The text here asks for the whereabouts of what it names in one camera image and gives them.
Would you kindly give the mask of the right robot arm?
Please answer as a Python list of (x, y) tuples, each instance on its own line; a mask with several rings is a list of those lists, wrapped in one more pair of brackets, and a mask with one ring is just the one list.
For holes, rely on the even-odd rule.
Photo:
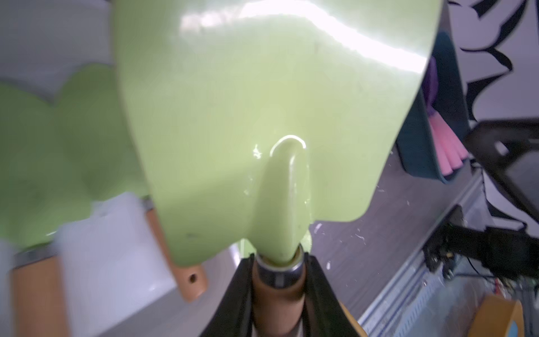
[(516, 208), (538, 220), (538, 119), (478, 123), (465, 147)]

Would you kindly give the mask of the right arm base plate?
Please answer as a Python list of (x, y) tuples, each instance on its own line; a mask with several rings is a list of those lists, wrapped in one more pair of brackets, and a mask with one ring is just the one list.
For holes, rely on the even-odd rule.
[(422, 248), (425, 265), (435, 272), (452, 256), (479, 261), (494, 276), (538, 279), (538, 239), (499, 227), (475, 230), (464, 226), (463, 209), (453, 207)]

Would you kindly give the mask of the green shovel wooden handle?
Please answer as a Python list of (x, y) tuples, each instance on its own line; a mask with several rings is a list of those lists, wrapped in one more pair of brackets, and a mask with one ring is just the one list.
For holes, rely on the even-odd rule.
[(52, 106), (2, 84), (1, 239), (15, 248), (8, 276), (16, 336), (70, 335), (53, 240), (64, 224), (88, 218), (91, 203)]
[(117, 83), (171, 260), (254, 247), (253, 332), (303, 328), (318, 220), (368, 209), (440, 1), (115, 1)]
[(89, 64), (71, 76), (53, 116), (65, 151), (91, 197), (91, 215), (76, 220), (72, 243), (86, 262), (109, 262), (130, 281), (162, 271), (192, 302), (207, 289), (204, 269), (172, 263), (155, 211), (142, 200), (149, 190), (122, 112), (114, 70)]

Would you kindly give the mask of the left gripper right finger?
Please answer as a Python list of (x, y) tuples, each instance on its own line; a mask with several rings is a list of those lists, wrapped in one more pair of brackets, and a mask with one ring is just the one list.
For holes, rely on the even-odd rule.
[(305, 304), (302, 313), (304, 336), (360, 336), (346, 317), (319, 261), (304, 254)]

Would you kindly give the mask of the purple shovel pink handle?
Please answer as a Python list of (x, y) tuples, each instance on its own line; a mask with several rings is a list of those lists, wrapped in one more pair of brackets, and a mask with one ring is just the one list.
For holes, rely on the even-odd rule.
[(435, 110), (428, 121), (440, 172), (449, 176), (463, 166), (468, 152), (438, 111)]

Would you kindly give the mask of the purple scoop pink handle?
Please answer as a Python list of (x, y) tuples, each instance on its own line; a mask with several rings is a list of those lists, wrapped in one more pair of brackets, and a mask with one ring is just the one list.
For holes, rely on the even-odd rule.
[(434, 57), (431, 57), (428, 63), (421, 88), (425, 100), (426, 112), (430, 117), (435, 113), (434, 102), (439, 89), (437, 62)]

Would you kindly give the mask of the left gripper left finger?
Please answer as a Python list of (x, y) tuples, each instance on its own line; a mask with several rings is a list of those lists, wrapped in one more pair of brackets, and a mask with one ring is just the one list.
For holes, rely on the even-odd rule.
[(254, 262), (254, 254), (241, 259), (215, 314), (200, 336), (252, 336)]

